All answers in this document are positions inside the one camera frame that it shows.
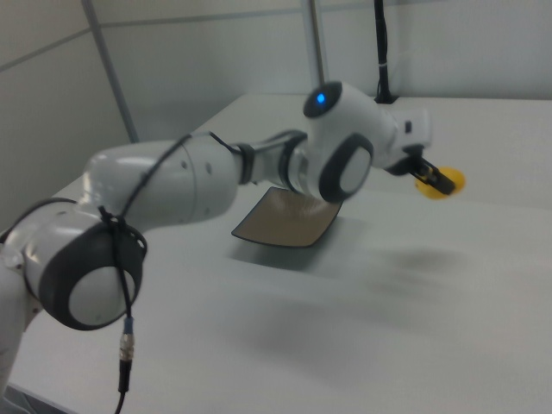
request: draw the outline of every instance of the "yellow sponge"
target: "yellow sponge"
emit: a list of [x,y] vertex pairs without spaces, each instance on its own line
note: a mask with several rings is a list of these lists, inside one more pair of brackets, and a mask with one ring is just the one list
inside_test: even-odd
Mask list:
[[466,185],[466,177],[462,174],[461,171],[452,168],[451,166],[439,166],[439,171],[442,175],[446,176],[453,183],[455,183],[455,190],[452,191],[448,196],[437,191],[431,185],[424,184],[421,181],[416,180],[416,188],[420,191],[425,197],[431,198],[433,200],[441,200],[443,198],[448,198],[454,194],[460,192]]

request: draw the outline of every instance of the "white wall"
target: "white wall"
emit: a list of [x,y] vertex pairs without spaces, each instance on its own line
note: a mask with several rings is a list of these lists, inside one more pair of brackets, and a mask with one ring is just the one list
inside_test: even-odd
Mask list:
[[[550,0],[384,0],[403,96],[552,98]],[[374,94],[372,0],[320,0],[328,77]]]
[[[550,0],[385,0],[392,90],[551,98]],[[94,0],[141,141],[174,139],[243,93],[317,84],[307,0]],[[317,0],[326,79],[374,94],[373,0]]]
[[[128,142],[80,2],[0,2],[0,228]],[[72,35],[77,37],[63,42]]]
[[140,140],[178,138],[247,92],[309,91],[316,57],[305,5],[95,1]]

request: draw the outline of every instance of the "white table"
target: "white table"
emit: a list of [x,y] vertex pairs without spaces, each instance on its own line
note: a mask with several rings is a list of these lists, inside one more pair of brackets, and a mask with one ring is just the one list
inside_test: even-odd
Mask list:
[[[301,96],[245,96],[204,125],[227,141],[306,129]],[[543,413],[552,408],[552,103],[401,98],[435,121],[427,158],[467,188],[431,202],[372,171],[314,248],[230,231],[225,216],[147,233],[128,413]],[[77,197],[77,186],[65,195]],[[112,412],[121,324],[42,312],[11,381]]]

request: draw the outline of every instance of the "cable connector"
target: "cable connector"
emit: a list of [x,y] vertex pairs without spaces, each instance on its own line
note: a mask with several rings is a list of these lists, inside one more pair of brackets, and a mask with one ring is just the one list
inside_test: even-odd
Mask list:
[[129,390],[130,369],[132,359],[135,356],[135,335],[134,318],[127,317],[124,320],[121,341],[119,342],[119,392],[125,393]]

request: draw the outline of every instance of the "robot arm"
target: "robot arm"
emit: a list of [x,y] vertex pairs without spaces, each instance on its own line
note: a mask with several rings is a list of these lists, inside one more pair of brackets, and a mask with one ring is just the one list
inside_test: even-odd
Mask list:
[[[143,232],[208,220],[230,207],[238,185],[262,180],[338,203],[361,188],[371,166],[411,173],[444,194],[455,189],[422,158],[431,142],[424,110],[392,114],[352,86],[329,83],[311,93],[304,115],[308,138],[286,131],[267,141],[228,146],[217,137],[193,135],[166,156],[126,221]],[[41,307],[81,330],[102,328],[123,314],[113,241],[99,208],[121,212],[170,144],[141,143],[95,155],[76,204],[41,206],[9,232],[0,251],[0,396],[22,332]],[[133,301],[141,284],[144,244],[125,235],[118,245]]]

